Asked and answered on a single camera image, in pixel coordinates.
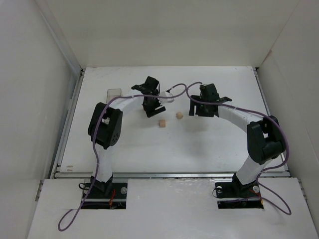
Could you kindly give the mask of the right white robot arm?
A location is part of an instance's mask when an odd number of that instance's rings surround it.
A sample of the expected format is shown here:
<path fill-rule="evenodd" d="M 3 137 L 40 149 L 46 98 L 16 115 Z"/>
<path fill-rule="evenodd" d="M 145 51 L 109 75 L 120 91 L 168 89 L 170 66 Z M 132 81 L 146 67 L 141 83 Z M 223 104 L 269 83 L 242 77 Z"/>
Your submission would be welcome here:
<path fill-rule="evenodd" d="M 214 84 L 200 85 L 200 94 L 191 95 L 189 115 L 218 117 L 239 127 L 247 135 L 248 157 L 233 175 L 222 184 L 224 193 L 243 198 L 257 184 L 257 179 L 270 161 L 286 150 L 286 139 L 274 116 L 237 107 L 229 97 L 221 97 Z"/>

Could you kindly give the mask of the wood cube block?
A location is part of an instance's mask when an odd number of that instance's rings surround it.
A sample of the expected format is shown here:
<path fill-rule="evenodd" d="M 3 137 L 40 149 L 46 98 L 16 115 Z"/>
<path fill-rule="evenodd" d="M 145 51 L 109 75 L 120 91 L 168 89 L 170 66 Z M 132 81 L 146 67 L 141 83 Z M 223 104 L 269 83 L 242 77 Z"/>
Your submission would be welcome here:
<path fill-rule="evenodd" d="M 166 127 L 166 120 L 164 119 L 159 120 L 159 126 L 162 128 Z"/>

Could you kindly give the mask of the clear plastic box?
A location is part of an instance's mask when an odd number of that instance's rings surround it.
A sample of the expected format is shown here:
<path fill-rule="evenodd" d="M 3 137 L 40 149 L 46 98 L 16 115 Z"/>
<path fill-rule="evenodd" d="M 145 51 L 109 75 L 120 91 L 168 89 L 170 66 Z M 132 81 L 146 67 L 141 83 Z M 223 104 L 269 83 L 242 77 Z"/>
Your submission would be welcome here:
<path fill-rule="evenodd" d="M 122 96 L 122 89 L 108 89 L 106 96 L 106 103 L 115 97 Z"/>

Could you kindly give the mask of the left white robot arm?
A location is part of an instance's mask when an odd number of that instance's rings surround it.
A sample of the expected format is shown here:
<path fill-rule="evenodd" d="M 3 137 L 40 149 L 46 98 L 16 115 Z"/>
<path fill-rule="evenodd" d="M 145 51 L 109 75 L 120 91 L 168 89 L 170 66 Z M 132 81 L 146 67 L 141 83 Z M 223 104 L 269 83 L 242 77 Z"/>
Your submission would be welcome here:
<path fill-rule="evenodd" d="M 116 96 L 107 104 L 96 104 L 88 126 L 93 151 L 98 157 L 97 169 L 88 186 L 91 194 L 105 198 L 113 190 L 111 159 L 104 153 L 120 139 L 123 116 L 139 107 L 148 118 L 158 115 L 165 111 L 163 103 L 168 95 L 168 92 L 160 91 L 157 79 L 148 76 L 144 83 L 132 86 L 126 95 Z"/>

